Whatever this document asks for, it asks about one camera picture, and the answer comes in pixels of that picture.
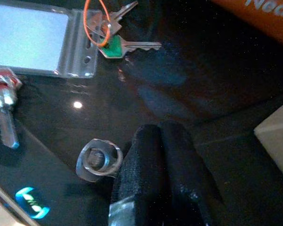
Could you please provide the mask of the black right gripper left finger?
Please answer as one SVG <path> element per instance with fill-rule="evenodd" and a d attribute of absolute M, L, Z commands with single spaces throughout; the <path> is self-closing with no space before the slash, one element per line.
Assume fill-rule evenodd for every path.
<path fill-rule="evenodd" d="M 143 125 L 114 180 L 110 226 L 161 226 L 164 218 L 165 169 L 160 129 Z"/>

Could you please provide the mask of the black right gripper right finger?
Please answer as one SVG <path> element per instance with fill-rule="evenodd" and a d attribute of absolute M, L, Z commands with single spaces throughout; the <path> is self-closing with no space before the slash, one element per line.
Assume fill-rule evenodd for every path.
<path fill-rule="evenodd" d="M 177 226 L 218 226 L 222 197 L 197 153 L 188 130 L 180 123 L 161 123 L 171 208 Z"/>

